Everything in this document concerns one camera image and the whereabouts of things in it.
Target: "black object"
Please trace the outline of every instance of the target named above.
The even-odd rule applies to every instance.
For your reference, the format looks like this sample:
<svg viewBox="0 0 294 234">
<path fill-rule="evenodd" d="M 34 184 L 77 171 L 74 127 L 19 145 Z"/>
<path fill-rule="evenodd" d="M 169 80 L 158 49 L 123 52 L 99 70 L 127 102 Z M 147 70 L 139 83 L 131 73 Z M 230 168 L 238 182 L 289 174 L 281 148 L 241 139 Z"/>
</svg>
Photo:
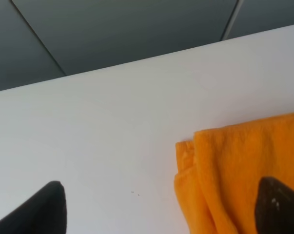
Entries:
<svg viewBox="0 0 294 234">
<path fill-rule="evenodd" d="M 273 177 L 263 177 L 255 222 L 258 234 L 294 234 L 294 191 Z"/>
<path fill-rule="evenodd" d="M 0 220 L 0 234 L 65 234 L 67 209 L 64 187 L 49 182 Z"/>
</svg>

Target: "white table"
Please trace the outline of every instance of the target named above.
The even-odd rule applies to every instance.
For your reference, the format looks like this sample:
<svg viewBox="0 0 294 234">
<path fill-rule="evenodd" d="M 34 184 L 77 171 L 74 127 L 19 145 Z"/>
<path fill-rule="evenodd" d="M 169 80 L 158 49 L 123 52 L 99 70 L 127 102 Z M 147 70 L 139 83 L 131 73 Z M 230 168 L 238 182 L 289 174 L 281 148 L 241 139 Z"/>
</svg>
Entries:
<svg viewBox="0 0 294 234">
<path fill-rule="evenodd" d="M 68 234 L 188 233 L 175 143 L 293 111 L 294 26 L 2 91 L 0 219 L 60 180 Z"/>
</svg>

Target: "microfiber cloth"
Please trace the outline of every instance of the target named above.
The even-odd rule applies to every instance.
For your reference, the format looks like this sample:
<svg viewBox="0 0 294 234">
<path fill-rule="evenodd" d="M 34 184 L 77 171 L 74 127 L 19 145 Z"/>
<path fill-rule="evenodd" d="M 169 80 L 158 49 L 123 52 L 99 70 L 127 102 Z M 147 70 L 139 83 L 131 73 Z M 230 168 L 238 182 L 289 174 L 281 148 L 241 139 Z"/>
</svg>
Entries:
<svg viewBox="0 0 294 234">
<path fill-rule="evenodd" d="M 294 114 L 196 132 L 176 144 L 175 192 L 191 234 L 255 234 L 261 178 L 294 190 Z"/>
</svg>

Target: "orange towel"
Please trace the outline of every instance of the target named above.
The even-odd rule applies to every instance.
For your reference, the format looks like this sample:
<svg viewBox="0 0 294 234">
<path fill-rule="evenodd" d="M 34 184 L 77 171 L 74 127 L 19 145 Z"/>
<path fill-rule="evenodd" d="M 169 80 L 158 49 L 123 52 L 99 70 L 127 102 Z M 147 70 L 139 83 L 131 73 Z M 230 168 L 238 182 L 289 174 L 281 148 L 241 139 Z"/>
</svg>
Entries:
<svg viewBox="0 0 294 234">
<path fill-rule="evenodd" d="M 196 132 L 176 144 L 175 192 L 191 234 L 255 234 L 263 176 L 294 189 L 294 114 Z"/>
</svg>

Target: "gray wall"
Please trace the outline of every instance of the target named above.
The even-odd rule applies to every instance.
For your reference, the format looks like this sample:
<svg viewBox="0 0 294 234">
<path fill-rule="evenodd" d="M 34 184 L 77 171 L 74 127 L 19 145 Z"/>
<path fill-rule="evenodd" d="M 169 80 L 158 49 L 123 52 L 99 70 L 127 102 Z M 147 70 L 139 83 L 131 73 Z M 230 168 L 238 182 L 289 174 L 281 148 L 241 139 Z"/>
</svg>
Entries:
<svg viewBox="0 0 294 234">
<path fill-rule="evenodd" d="M 66 74 L 217 42 L 236 0 L 13 0 Z"/>
<path fill-rule="evenodd" d="M 0 90 L 61 76 L 13 3 L 0 0 Z"/>
<path fill-rule="evenodd" d="M 294 0 L 239 0 L 223 39 L 294 24 Z"/>
</svg>

